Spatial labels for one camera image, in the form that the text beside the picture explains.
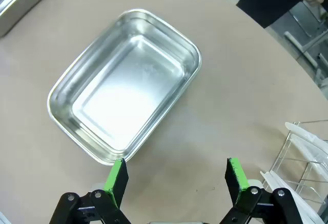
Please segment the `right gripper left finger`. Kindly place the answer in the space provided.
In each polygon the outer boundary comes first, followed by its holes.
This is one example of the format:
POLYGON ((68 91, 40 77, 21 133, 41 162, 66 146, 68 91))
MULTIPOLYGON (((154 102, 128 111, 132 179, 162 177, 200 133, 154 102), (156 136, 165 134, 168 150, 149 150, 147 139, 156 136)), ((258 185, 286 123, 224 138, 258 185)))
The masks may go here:
POLYGON ((73 192, 64 193, 50 223, 130 223, 120 209, 128 179, 125 160, 116 160, 102 189, 84 196, 73 192))

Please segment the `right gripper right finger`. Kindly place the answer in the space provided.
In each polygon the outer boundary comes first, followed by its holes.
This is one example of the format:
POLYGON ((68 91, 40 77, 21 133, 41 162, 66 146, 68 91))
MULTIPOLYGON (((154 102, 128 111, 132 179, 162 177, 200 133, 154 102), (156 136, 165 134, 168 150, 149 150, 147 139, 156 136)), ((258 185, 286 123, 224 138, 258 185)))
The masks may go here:
POLYGON ((221 223, 320 223, 320 216, 275 172, 261 173, 272 192, 252 186, 237 158, 228 158, 225 180, 233 207, 221 223))

